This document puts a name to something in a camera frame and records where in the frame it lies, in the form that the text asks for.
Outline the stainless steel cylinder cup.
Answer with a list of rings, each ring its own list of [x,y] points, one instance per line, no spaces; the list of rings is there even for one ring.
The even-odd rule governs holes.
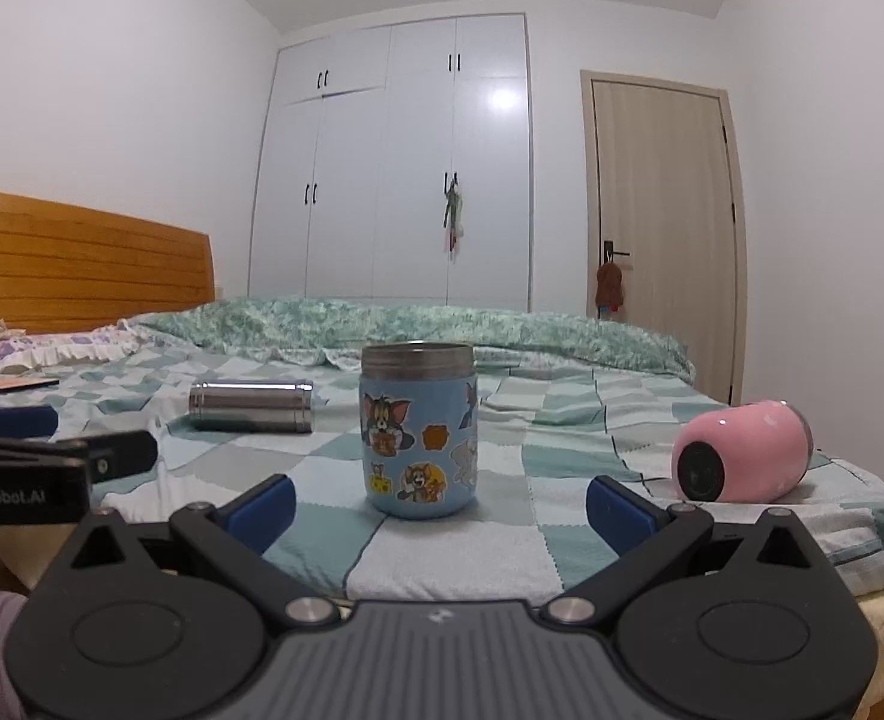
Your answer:
[[[207,380],[191,385],[188,416],[197,429],[308,434],[313,395],[309,380]]]

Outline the wooden headboard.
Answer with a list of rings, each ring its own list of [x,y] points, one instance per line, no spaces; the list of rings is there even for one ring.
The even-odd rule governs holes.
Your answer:
[[[0,193],[0,319],[66,333],[215,299],[202,232]]]

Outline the white wardrobe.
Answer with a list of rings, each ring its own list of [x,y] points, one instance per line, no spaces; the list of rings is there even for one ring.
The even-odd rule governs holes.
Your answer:
[[[453,172],[463,237],[450,257]],[[523,15],[372,26],[279,52],[251,218],[250,296],[525,310],[529,273]]]

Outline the beige wooden door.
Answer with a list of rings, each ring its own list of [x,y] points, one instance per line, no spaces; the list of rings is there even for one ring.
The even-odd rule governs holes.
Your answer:
[[[748,259],[732,108],[725,89],[583,70],[586,314],[686,344],[696,388],[741,400]],[[603,241],[629,257],[624,305],[598,317]]]

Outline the green floral quilt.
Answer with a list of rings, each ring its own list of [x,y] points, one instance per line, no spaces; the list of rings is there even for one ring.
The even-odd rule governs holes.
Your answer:
[[[464,343],[486,361],[533,355],[696,380],[688,348],[670,335],[569,314],[459,305],[377,305],[339,299],[232,298],[126,320],[145,335],[209,353],[300,366],[357,366],[367,344]]]

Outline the green hanging ornament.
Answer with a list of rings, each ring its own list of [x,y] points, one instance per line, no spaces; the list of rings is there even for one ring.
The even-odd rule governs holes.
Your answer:
[[[463,193],[456,172],[448,177],[445,187],[444,229],[445,250],[455,257],[463,237]]]

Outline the blue cartoon sticker cup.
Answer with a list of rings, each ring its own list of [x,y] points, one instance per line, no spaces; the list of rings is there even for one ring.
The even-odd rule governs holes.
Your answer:
[[[369,344],[360,356],[365,492],[383,514],[462,511],[478,484],[479,387],[469,344]]]

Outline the flat phone on bed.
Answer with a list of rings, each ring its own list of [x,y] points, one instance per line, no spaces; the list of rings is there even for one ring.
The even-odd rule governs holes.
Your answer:
[[[0,395],[26,392],[35,388],[55,387],[58,379],[0,379]]]

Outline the pink steel-rimmed cup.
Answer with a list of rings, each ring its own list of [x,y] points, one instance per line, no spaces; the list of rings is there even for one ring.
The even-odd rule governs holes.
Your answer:
[[[785,401],[696,416],[673,445],[671,475],[686,500],[766,504],[801,483],[814,454],[811,427]]]

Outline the purple floral pillow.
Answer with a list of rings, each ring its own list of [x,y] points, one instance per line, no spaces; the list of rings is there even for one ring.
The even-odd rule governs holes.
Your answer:
[[[140,339],[118,327],[92,332],[14,335],[0,341],[0,374],[41,371],[87,362],[115,362],[133,355]]]

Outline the brown plush toy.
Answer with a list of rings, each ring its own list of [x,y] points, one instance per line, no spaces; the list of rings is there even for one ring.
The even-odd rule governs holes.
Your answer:
[[[598,268],[595,304],[598,317],[614,316],[624,305],[622,270],[614,260],[606,260]]]

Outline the checkered green bed blanket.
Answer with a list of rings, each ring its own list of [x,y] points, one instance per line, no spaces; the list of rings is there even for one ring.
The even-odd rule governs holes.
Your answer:
[[[354,356],[284,364],[149,343],[121,361],[55,367],[14,403],[55,408],[66,437],[151,431],[157,465],[95,491],[133,522],[163,520],[193,500],[222,504],[284,473],[297,515],[268,559],[310,587],[346,600],[535,603],[613,559],[586,522],[592,478],[612,476],[670,502],[679,429],[714,409],[676,377],[487,353],[478,364],[478,497],[451,517],[404,522],[365,497],[357,372]],[[311,431],[199,431],[188,419],[190,387],[221,377],[308,380],[316,388]]]

